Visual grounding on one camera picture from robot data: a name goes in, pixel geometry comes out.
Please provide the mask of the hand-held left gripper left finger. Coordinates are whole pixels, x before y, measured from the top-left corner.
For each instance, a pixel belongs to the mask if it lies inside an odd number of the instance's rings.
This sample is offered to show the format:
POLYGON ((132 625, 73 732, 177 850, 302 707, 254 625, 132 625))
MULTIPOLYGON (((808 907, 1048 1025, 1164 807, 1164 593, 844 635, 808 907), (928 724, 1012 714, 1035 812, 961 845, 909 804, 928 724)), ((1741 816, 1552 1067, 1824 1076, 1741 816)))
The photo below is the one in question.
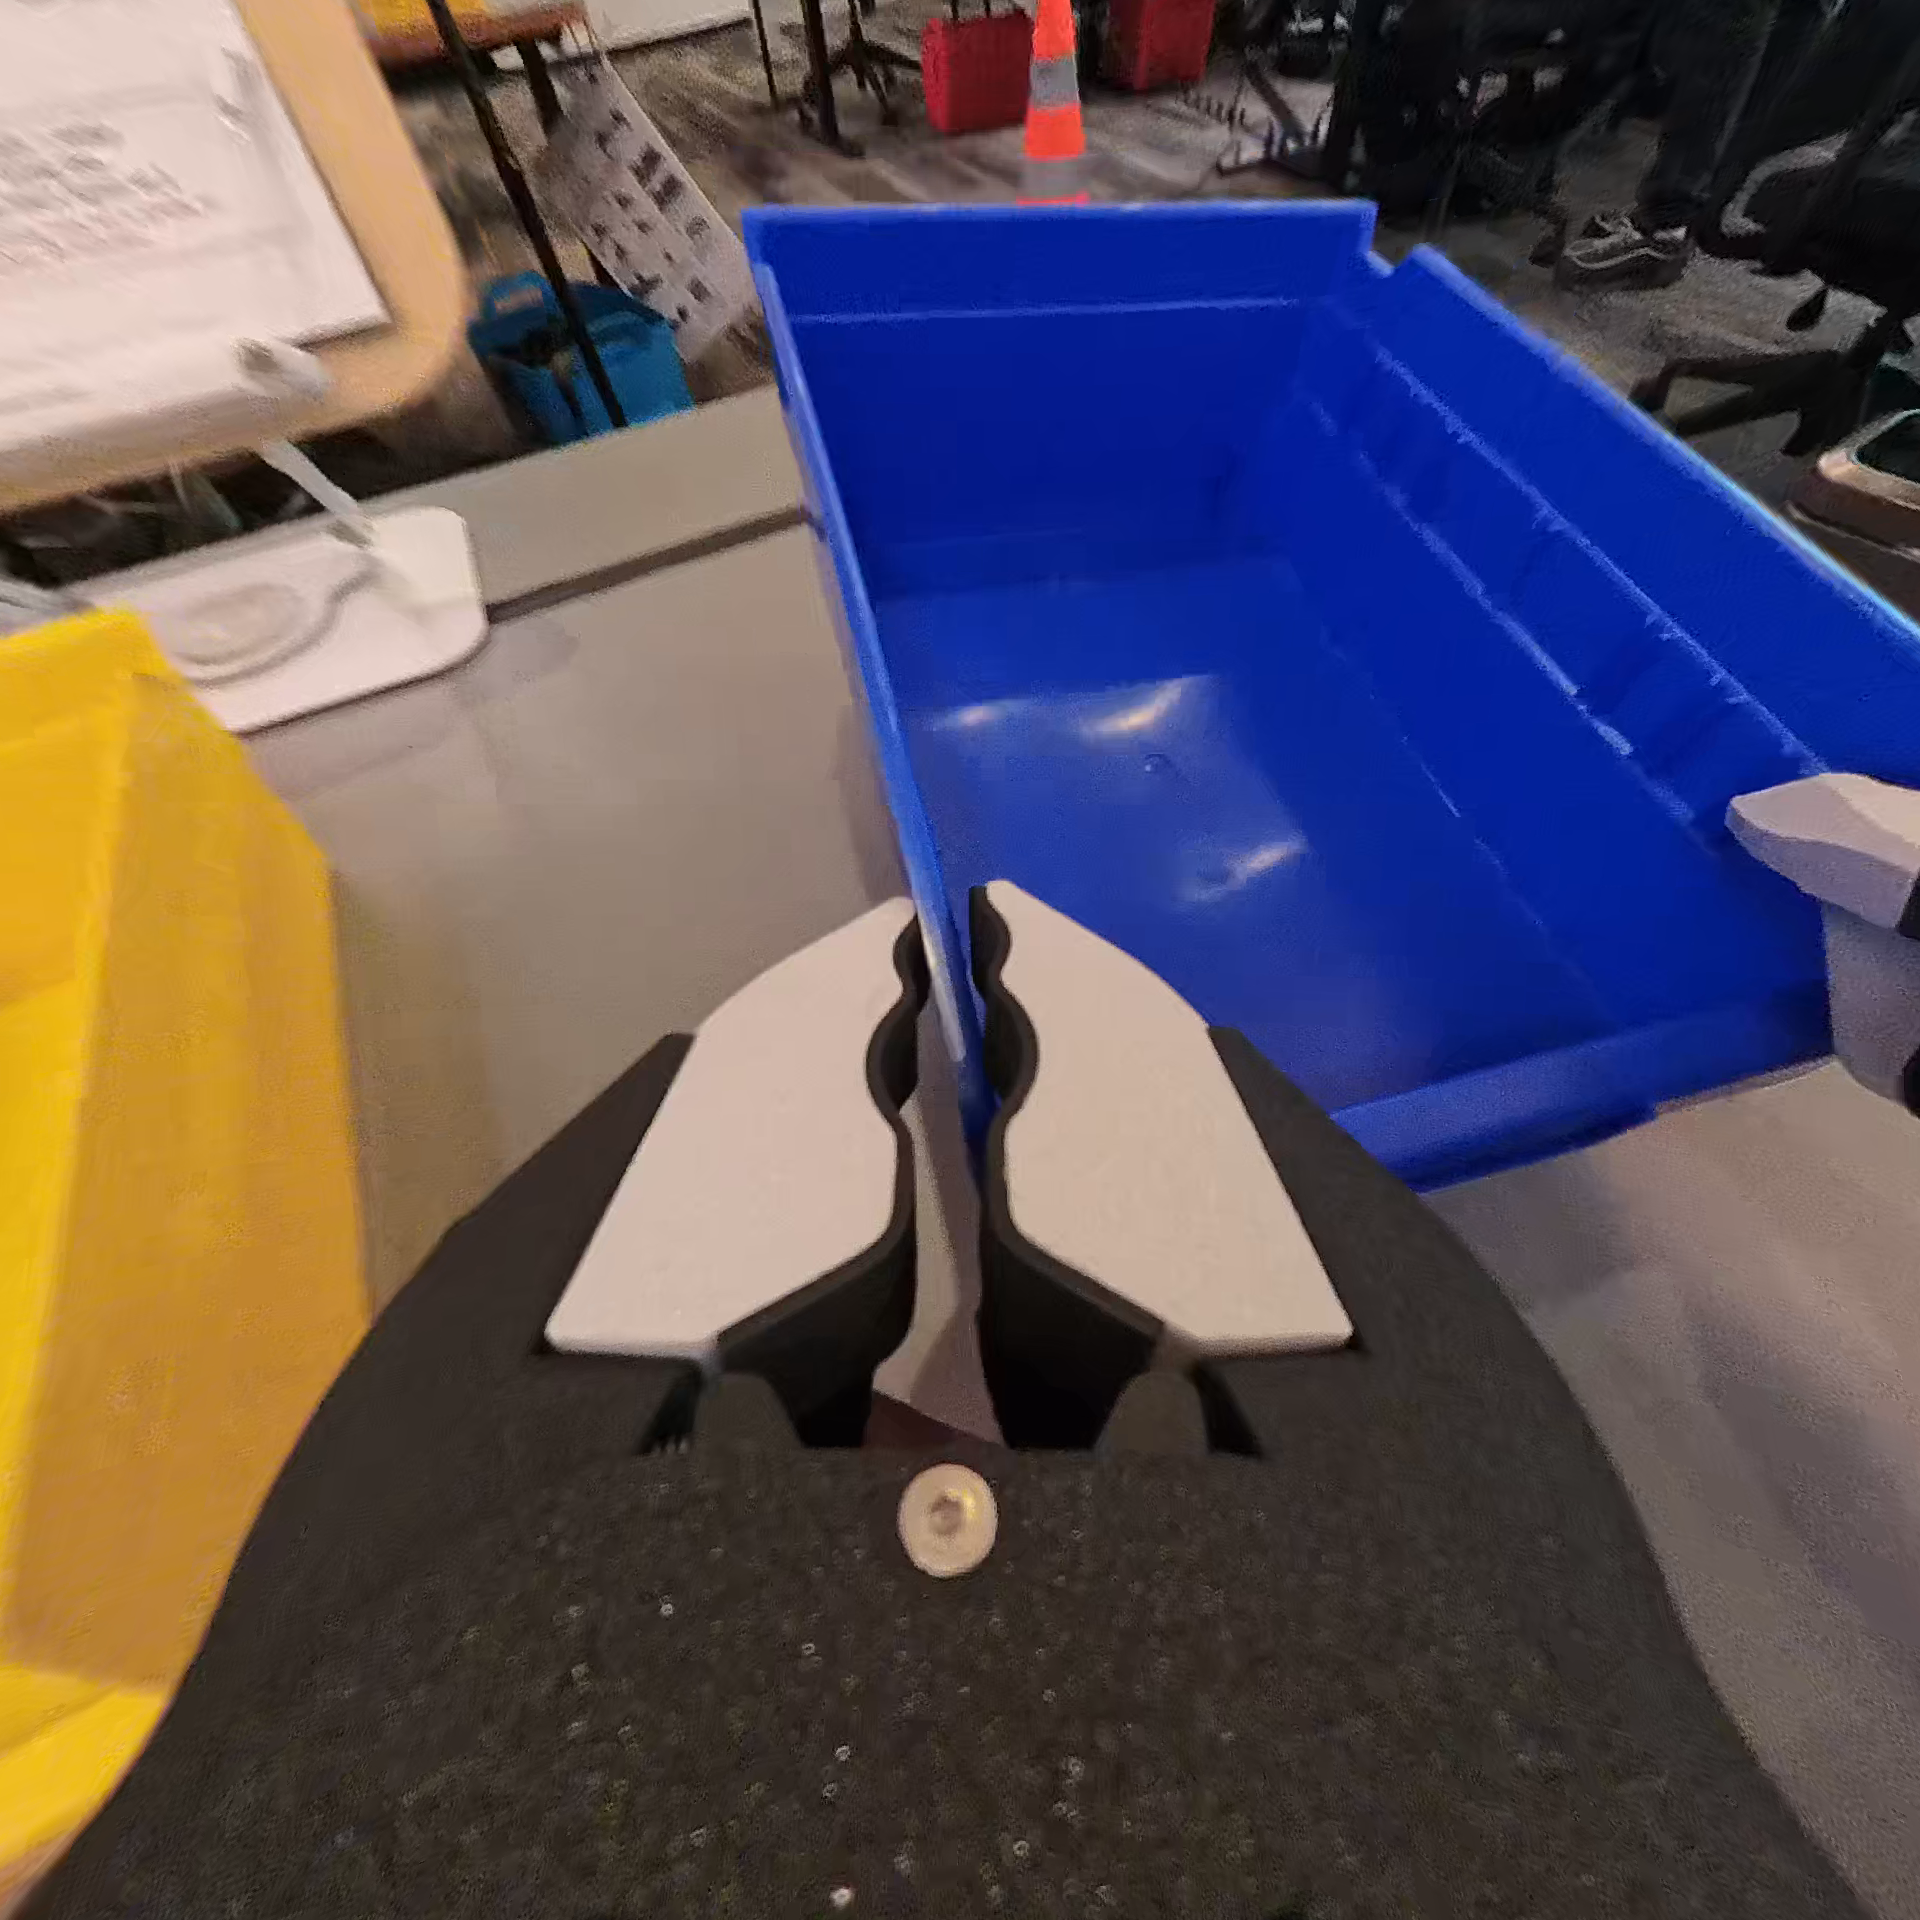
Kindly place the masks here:
POLYGON ((545 1344, 762 1380, 858 1448, 917 1309, 920 922, 881 899, 719 1006, 672 1069, 545 1344))

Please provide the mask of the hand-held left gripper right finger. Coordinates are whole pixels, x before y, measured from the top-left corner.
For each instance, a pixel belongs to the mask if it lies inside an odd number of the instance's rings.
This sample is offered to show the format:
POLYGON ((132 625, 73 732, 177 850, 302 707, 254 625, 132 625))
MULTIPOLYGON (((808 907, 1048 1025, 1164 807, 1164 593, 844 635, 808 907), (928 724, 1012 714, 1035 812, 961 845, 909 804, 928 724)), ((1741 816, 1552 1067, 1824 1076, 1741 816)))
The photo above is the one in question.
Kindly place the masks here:
POLYGON ((996 1099, 976 1344, 1017 1450, 1089 1452, 1152 1373, 1355 1342, 1216 1028, 1160 973, 1008 878, 973 889, 996 1099))

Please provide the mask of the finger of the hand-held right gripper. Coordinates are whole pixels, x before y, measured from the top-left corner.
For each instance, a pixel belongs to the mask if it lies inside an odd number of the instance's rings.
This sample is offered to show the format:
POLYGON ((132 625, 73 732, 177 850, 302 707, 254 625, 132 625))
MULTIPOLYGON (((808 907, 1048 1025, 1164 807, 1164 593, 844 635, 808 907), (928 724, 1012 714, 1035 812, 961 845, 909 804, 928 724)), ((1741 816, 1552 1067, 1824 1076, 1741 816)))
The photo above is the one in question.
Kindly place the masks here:
POLYGON ((1727 826, 1809 898, 1884 930, 1918 930, 1914 787, 1818 772, 1734 797, 1727 826))
POLYGON ((1838 906, 1822 906, 1833 1054, 1861 1083, 1918 1111, 1918 942, 1838 906))

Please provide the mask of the blue plastic bin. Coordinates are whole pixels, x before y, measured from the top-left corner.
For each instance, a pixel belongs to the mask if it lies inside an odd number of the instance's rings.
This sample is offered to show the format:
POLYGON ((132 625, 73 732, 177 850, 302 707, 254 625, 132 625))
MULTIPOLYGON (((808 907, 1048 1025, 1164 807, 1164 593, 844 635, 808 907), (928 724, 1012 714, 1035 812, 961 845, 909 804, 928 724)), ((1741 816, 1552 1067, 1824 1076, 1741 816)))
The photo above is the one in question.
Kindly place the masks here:
POLYGON ((1734 797, 1916 787, 1916 628, 1357 199, 757 206, 970 1131, 1012 880, 1437 1188, 1831 1049, 1734 797))

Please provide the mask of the yellow plastic bin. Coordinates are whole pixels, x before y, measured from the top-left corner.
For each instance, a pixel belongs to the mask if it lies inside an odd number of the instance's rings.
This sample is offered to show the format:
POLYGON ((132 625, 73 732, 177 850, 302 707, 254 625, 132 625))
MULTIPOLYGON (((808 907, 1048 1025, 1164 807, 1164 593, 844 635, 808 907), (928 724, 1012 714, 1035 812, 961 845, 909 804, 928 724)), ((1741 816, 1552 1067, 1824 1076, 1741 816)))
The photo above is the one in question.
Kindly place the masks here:
POLYGON ((370 1322, 327 861, 132 612, 3 651, 3 1869, 151 1738, 370 1322))

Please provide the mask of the grey floor tray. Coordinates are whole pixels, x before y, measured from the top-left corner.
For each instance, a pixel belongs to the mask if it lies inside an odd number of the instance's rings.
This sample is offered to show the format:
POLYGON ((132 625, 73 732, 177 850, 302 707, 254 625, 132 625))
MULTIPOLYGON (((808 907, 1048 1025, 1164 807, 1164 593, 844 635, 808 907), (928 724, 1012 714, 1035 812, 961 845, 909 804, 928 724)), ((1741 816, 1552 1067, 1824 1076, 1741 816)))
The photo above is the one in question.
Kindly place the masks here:
POLYGON ((1918 620, 1918 412, 1875 419, 1788 493, 1785 519, 1882 601, 1918 620))

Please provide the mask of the black office chair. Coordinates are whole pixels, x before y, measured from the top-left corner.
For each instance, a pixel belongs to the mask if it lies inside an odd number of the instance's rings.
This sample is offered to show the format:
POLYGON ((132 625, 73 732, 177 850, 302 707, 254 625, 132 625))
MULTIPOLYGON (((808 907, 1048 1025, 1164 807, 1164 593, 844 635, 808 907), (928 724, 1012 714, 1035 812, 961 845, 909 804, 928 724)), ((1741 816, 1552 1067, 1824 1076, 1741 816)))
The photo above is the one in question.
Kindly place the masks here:
POLYGON ((1704 252, 1766 287, 1802 291, 1785 338, 1686 352, 1628 393, 1697 443, 1785 422, 1785 455, 1824 452, 1866 419, 1881 364, 1916 347, 1918 109, 1746 159, 1713 207, 1704 252))

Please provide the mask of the blue bag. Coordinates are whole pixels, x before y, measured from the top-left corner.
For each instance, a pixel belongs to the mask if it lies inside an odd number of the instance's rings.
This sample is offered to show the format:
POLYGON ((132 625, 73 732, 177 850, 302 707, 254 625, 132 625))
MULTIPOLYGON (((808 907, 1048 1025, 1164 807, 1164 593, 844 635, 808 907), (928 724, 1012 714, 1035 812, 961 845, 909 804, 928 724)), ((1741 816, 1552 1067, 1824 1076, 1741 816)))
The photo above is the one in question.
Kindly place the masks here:
MULTIPOLYGON (((695 408, 672 325, 616 289, 572 282, 569 293, 627 425, 695 408)), ((509 416, 537 443, 576 444, 611 433, 563 305, 539 269, 500 276, 482 289, 468 347, 509 416)))

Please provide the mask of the printed paper sheet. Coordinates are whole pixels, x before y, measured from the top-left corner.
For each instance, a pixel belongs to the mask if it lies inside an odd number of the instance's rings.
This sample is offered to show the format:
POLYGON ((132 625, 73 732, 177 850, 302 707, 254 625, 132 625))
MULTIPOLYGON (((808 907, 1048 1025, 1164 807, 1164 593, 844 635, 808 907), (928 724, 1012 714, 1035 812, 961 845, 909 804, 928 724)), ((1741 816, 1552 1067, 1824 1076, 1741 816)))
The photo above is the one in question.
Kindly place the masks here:
POLYGON ((672 327, 683 362, 702 362, 758 310, 740 232, 611 61, 572 67, 559 98, 563 115, 537 161, 542 203, 672 327))

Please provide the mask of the black tripod pole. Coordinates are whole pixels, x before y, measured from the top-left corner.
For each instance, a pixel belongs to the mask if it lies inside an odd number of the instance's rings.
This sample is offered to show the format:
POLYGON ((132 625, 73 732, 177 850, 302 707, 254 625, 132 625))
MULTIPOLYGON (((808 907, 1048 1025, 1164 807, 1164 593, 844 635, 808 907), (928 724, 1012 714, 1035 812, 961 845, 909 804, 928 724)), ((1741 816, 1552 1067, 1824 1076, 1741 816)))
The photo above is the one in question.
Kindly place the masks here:
POLYGON ((609 428, 619 429, 627 425, 627 418, 617 399, 614 381, 603 364, 603 358, 596 348, 596 340, 591 335, 589 320, 584 317, 573 293, 572 282, 565 276, 563 264, 555 252, 553 237, 542 220, 540 206, 535 198, 533 185, 529 182, 515 150, 502 129, 497 115, 492 109, 492 98, 482 78, 482 71, 476 62, 473 47, 458 23, 458 17, 451 12, 448 2, 426 2, 429 15, 434 20, 436 33, 443 40, 444 55, 451 61, 459 82, 468 95, 468 106, 476 119, 479 130, 488 147, 492 170, 508 193, 515 223, 520 231, 531 241, 535 255, 540 266, 540 275, 548 284, 555 302, 562 310, 563 329, 569 335, 579 362, 589 371, 593 388, 596 390, 603 412, 607 414, 609 428))

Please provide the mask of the red bag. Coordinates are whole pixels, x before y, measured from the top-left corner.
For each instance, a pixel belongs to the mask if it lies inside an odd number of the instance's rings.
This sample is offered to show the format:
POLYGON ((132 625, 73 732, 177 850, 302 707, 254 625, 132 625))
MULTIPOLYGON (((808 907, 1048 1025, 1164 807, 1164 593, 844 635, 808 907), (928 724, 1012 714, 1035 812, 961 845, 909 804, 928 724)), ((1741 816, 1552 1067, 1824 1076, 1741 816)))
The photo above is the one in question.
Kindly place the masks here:
POLYGON ((1217 2, 1108 2, 1100 77, 1129 91, 1199 82, 1217 2))

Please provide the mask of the wooden clipboard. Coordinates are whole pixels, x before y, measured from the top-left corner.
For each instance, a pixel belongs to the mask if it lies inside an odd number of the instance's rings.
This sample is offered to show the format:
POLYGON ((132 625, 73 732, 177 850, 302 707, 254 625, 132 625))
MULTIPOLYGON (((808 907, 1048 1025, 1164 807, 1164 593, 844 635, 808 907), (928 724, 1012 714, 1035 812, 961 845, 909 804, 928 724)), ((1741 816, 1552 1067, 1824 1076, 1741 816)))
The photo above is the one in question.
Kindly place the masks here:
POLYGON ((3 447, 7 513, 360 425, 417 404, 451 365, 468 299, 466 269, 357 12, 318 2, 236 7, 389 305, 390 325, 314 347, 313 367, 328 381, 318 396, 196 416, 184 419, 171 443, 151 418, 139 438, 86 451, 70 444, 70 461, 44 460, 14 473, 5 473, 3 447))

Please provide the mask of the orange traffic cone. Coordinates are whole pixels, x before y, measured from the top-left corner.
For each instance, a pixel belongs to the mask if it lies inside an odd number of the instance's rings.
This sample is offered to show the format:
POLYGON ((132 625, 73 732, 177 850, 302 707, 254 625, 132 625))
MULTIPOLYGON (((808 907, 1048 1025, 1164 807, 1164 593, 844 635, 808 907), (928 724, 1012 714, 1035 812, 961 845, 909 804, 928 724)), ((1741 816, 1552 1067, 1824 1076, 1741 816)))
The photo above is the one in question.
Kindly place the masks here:
POLYGON ((1023 206, 1088 199, 1088 140, 1071 2, 1038 2, 1031 19, 1020 138, 1023 206))

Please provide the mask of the instruction sheet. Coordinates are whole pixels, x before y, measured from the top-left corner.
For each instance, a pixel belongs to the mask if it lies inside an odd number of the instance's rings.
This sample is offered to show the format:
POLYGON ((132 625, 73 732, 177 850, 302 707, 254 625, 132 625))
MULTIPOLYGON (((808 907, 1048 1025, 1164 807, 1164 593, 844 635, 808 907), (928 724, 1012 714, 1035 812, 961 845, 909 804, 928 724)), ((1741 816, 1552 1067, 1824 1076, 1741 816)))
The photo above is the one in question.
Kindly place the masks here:
POLYGON ((3 7, 5 473, 318 396, 389 325, 236 4, 3 7))

